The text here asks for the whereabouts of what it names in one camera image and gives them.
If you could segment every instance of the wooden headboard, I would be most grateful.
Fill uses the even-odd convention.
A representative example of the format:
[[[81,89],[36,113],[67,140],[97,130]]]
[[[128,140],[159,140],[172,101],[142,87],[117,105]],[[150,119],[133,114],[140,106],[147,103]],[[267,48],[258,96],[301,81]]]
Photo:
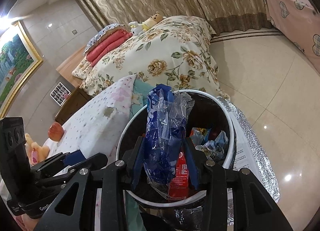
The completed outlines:
[[[59,74],[62,75],[74,87],[77,87],[78,85],[82,84],[82,79],[73,76],[71,73],[83,60],[84,48],[85,46],[74,52],[56,69],[59,72]]]

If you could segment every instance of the stuffed toy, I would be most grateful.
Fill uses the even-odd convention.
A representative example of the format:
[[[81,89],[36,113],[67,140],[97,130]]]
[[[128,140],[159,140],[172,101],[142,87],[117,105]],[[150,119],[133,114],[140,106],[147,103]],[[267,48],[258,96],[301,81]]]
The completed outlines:
[[[133,21],[129,23],[131,27],[131,32],[133,36],[141,35],[142,33],[146,32],[147,30],[151,29],[154,25],[161,22],[163,19],[167,17],[160,15],[159,12],[156,12],[155,15],[151,16],[149,19],[142,23],[138,23],[137,21]]]
[[[40,146],[34,142],[28,133],[25,134],[26,138],[26,152],[31,165],[36,165],[38,162],[44,161],[50,152],[50,148],[46,145]]]
[[[138,23],[137,21],[132,21],[129,23],[129,26],[131,27],[131,33],[132,36],[138,36],[144,33],[147,27],[144,24]]]

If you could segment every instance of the apple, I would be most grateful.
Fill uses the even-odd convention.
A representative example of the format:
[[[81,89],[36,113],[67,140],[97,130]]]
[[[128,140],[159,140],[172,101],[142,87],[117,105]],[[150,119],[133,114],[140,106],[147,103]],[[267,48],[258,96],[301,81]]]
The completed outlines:
[[[49,128],[48,137],[54,142],[58,142],[61,140],[63,135],[64,129],[62,128],[61,124],[54,122]]]

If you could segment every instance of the tiled floor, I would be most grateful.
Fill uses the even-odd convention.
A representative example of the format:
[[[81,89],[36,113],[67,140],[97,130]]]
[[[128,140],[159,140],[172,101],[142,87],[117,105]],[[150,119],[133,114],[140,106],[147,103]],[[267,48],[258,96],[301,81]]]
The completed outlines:
[[[221,88],[242,110],[276,174],[280,209],[302,231],[320,206],[320,75],[285,36],[214,42]]]

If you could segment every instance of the pink table cover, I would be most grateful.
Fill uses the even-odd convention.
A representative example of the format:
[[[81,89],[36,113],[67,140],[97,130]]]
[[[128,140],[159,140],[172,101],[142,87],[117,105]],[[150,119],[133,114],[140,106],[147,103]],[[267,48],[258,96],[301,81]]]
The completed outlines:
[[[267,19],[282,31],[320,73],[320,15],[308,0],[263,0]]]

